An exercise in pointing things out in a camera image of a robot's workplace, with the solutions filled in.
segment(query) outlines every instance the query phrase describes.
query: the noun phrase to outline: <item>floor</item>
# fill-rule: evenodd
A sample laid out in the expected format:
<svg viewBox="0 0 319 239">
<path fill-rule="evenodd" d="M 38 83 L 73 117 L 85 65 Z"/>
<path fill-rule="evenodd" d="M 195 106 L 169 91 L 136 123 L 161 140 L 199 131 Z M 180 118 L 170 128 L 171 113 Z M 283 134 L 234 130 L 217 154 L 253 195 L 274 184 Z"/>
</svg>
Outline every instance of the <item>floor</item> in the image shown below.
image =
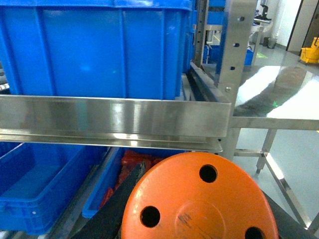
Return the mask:
<svg viewBox="0 0 319 239">
<path fill-rule="evenodd" d="M 255 65 L 299 66 L 319 75 L 319 67 L 298 62 L 299 57 L 280 48 L 260 46 L 268 58 L 257 58 Z M 237 148 L 261 149 L 266 129 L 242 129 Z M 319 133 L 304 130 L 279 130 L 271 154 L 311 220 L 319 212 Z M 257 158 L 235 157 L 243 168 L 273 200 L 293 218 L 294 215 L 267 167 L 256 175 Z"/>
</svg>

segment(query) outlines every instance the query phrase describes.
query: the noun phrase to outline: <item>hole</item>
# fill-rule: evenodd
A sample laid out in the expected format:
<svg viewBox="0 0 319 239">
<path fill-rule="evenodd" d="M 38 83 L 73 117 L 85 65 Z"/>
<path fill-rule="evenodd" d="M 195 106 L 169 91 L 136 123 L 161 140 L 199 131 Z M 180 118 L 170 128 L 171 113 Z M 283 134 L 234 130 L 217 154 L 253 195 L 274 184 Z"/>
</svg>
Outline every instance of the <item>hole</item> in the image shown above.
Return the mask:
<svg viewBox="0 0 319 239">
<path fill-rule="evenodd" d="M 156 207 L 145 207 L 141 212 L 141 222 L 145 227 L 155 227 L 160 222 L 160 212 Z"/>
<path fill-rule="evenodd" d="M 212 183 L 217 178 L 217 172 L 212 165 L 204 165 L 199 171 L 199 176 L 204 182 Z"/>
<path fill-rule="evenodd" d="M 245 239 L 263 239 L 263 233 L 259 228 L 251 227 L 245 233 Z"/>
</svg>

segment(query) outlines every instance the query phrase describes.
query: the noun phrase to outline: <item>orange disc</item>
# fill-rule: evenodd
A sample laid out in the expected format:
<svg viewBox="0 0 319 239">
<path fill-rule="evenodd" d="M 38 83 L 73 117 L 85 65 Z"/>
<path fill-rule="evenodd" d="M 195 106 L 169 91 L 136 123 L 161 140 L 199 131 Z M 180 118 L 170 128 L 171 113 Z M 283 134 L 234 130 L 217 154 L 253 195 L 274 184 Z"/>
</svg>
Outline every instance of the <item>orange disc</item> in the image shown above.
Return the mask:
<svg viewBox="0 0 319 239">
<path fill-rule="evenodd" d="M 257 184 L 214 154 L 182 153 L 157 164 L 126 205 L 123 239 L 278 239 Z"/>
</svg>

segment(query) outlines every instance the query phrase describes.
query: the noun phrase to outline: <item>stainless steel table top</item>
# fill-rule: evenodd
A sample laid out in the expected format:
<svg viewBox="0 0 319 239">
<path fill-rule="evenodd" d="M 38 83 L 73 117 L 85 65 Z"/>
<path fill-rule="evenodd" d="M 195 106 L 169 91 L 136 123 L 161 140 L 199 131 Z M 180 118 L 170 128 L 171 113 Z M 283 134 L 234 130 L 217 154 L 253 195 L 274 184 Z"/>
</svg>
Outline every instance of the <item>stainless steel table top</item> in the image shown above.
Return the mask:
<svg viewBox="0 0 319 239">
<path fill-rule="evenodd" d="M 204 65 L 214 77 L 215 66 Z M 232 127 L 319 129 L 319 76 L 300 67 L 245 66 Z"/>
</svg>

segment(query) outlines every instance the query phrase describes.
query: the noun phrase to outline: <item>blue container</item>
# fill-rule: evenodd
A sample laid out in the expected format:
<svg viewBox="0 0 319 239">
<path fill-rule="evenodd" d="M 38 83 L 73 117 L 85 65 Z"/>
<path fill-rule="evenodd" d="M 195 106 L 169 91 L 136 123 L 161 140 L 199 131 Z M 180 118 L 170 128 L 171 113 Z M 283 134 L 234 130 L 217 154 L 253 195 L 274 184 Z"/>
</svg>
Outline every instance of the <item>blue container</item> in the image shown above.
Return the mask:
<svg viewBox="0 0 319 239">
<path fill-rule="evenodd" d="M 245 58 L 245 66 L 250 66 L 253 61 L 254 52 L 250 49 L 247 49 L 247 54 Z"/>
<path fill-rule="evenodd" d="M 0 142 L 0 157 L 13 150 L 21 143 L 16 142 Z"/>
<path fill-rule="evenodd" d="M 193 59 L 193 55 L 194 55 L 193 38 L 194 38 L 194 33 L 186 34 L 183 73 L 188 72 L 188 70 L 190 69 L 190 62 Z"/>
<path fill-rule="evenodd" d="M 0 59 L 10 91 L 173 100 L 180 92 L 191 5 L 0 0 Z"/>
<path fill-rule="evenodd" d="M 208 58 L 209 64 L 217 62 L 219 57 L 219 52 L 220 52 L 220 45 L 212 45 L 210 47 L 211 48 L 209 49 L 209 58 Z"/>
<path fill-rule="evenodd" d="M 224 20 L 224 12 L 223 11 L 209 11 L 207 17 L 207 24 L 210 25 L 222 25 Z M 194 11 L 192 17 L 193 24 L 197 22 L 197 11 Z"/>
<path fill-rule="evenodd" d="M 209 6 L 223 7 L 226 5 L 226 0 L 209 0 Z"/>
<path fill-rule="evenodd" d="M 211 46 L 211 49 L 209 49 L 209 58 L 208 63 L 216 63 L 219 58 L 219 52 L 220 52 L 220 45 Z M 250 49 L 247 49 L 246 57 L 245 57 L 245 63 L 244 65 L 251 65 L 253 60 L 254 52 Z"/>
<path fill-rule="evenodd" d="M 0 230 L 48 232 L 105 147 L 24 143 L 0 158 Z"/>
<path fill-rule="evenodd" d="M 211 25 L 222 25 L 224 20 L 224 12 L 223 11 L 209 11 L 207 24 Z"/>
<path fill-rule="evenodd" d="M 82 215 L 85 218 L 92 218 L 99 210 L 102 199 L 109 187 L 114 188 L 118 175 L 121 171 L 121 159 L 126 150 L 133 150 L 136 153 L 150 154 L 161 158 L 167 158 L 175 154 L 184 153 L 183 150 L 150 149 L 150 148 L 116 148 L 110 155 L 110 161 L 105 167 L 98 183 L 86 202 Z"/>
</svg>

